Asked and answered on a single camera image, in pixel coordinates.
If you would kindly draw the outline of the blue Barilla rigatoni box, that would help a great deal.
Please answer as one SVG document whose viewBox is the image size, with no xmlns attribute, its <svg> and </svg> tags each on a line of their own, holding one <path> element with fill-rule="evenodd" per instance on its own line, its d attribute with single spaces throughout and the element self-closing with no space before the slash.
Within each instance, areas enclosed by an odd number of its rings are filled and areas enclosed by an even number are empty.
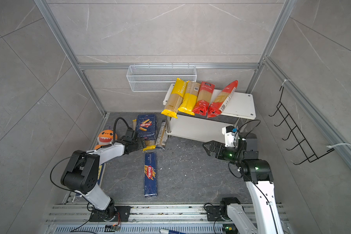
<svg viewBox="0 0 351 234">
<path fill-rule="evenodd" d="M 153 140 L 157 136 L 157 116 L 143 114 L 136 117 L 136 132 L 139 137 Z"/>
</svg>

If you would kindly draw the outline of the clear labelled spaghetti bag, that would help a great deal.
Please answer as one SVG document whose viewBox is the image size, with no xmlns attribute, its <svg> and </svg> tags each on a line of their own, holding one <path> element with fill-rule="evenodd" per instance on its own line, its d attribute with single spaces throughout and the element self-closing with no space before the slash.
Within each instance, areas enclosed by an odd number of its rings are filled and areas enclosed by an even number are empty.
<svg viewBox="0 0 351 234">
<path fill-rule="evenodd" d="M 165 149 L 167 139 L 167 122 L 166 120 L 163 120 L 160 126 L 158 137 L 156 139 L 156 148 Z"/>
</svg>

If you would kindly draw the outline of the blue Barilla spaghetti box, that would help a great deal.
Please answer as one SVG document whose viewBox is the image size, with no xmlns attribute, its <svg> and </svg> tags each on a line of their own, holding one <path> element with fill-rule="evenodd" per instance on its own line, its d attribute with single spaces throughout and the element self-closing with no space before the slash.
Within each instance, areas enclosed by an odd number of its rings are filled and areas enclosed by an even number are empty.
<svg viewBox="0 0 351 234">
<path fill-rule="evenodd" d="M 156 152 L 145 154 L 144 163 L 144 197 L 157 196 L 157 154 Z"/>
</svg>

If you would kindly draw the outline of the red spaghetti bag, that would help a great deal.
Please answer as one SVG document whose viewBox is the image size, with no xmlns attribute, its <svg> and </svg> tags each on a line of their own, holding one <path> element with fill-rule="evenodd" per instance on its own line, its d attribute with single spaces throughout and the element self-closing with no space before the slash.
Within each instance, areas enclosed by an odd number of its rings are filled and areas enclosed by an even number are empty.
<svg viewBox="0 0 351 234">
<path fill-rule="evenodd" d="M 207 118 L 217 117 L 222 114 L 230 99 L 234 95 L 238 83 L 238 80 L 233 81 L 219 93 L 208 108 Z"/>
<path fill-rule="evenodd" d="M 202 82 L 197 98 L 197 103 L 194 106 L 193 113 L 201 116 L 206 116 L 212 94 L 214 91 L 215 85 L 208 82 Z"/>
</svg>

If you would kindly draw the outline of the yellow barcode spaghetti bag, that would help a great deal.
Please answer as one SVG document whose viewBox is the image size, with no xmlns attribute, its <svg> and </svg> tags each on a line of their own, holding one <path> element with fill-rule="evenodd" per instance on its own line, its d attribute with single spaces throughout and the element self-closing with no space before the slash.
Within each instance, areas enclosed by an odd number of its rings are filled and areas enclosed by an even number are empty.
<svg viewBox="0 0 351 234">
<path fill-rule="evenodd" d="M 179 112 L 186 113 L 191 116 L 195 115 L 195 113 L 193 112 L 193 109 L 197 103 L 200 86 L 201 84 L 197 82 L 192 82 L 192 81 L 187 82 L 187 87 L 183 97 L 183 102 L 178 108 Z"/>
</svg>

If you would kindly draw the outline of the yellow Pastatime spaghetti bag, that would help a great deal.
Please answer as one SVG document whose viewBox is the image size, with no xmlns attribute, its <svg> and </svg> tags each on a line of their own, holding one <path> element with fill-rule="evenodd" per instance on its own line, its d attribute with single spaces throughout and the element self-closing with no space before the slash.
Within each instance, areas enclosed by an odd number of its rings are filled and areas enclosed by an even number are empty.
<svg viewBox="0 0 351 234">
<path fill-rule="evenodd" d="M 169 96 L 168 102 L 162 111 L 163 115 L 177 119 L 178 109 L 183 102 L 186 86 L 187 82 L 181 80 L 180 78 L 177 78 L 172 92 Z"/>
</svg>

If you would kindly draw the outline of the yellow pasta bag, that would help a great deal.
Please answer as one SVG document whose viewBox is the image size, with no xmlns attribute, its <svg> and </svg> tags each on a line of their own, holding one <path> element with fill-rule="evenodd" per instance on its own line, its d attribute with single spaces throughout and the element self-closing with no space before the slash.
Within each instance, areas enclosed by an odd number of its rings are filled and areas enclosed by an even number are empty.
<svg viewBox="0 0 351 234">
<path fill-rule="evenodd" d="M 133 129 L 136 129 L 136 122 L 137 120 L 133 120 Z M 145 140 L 145 148 L 143 148 L 143 152 L 149 151 L 149 150 L 154 150 L 156 148 L 156 141 L 153 140 Z"/>
</svg>

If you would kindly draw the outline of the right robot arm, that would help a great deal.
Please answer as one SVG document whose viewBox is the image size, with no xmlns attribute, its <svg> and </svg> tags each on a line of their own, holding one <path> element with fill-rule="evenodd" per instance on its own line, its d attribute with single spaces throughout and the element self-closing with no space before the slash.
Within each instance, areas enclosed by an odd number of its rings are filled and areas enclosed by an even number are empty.
<svg viewBox="0 0 351 234">
<path fill-rule="evenodd" d="M 269 163 L 259 159 L 256 134 L 232 125 L 222 128 L 222 134 L 224 143 L 212 140 L 203 143 L 202 147 L 208 156 L 237 168 L 249 190 L 256 222 L 248 218 L 237 198 L 221 200 L 220 217 L 233 222 L 240 234 L 282 234 L 274 177 Z"/>
</svg>

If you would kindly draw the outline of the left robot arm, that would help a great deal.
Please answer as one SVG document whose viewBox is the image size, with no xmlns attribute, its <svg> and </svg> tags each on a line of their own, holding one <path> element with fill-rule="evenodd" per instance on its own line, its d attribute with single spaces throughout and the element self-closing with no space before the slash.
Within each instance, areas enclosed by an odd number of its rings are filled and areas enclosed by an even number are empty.
<svg viewBox="0 0 351 234">
<path fill-rule="evenodd" d="M 116 139 L 116 136 L 113 135 L 113 142 L 108 145 L 91 151 L 77 150 L 72 156 L 60 161 L 68 160 L 68 163 L 60 178 L 61 185 L 57 187 L 81 194 L 92 206 L 92 215 L 103 221 L 118 218 L 118 211 L 114 200 L 97 184 L 98 169 L 112 159 L 137 151 L 141 145 L 141 140 L 135 130 L 122 117 L 115 120 L 113 133 L 116 133 L 119 121 L 123 121 L 127 127 L 124 136 Z"/>
</svg>

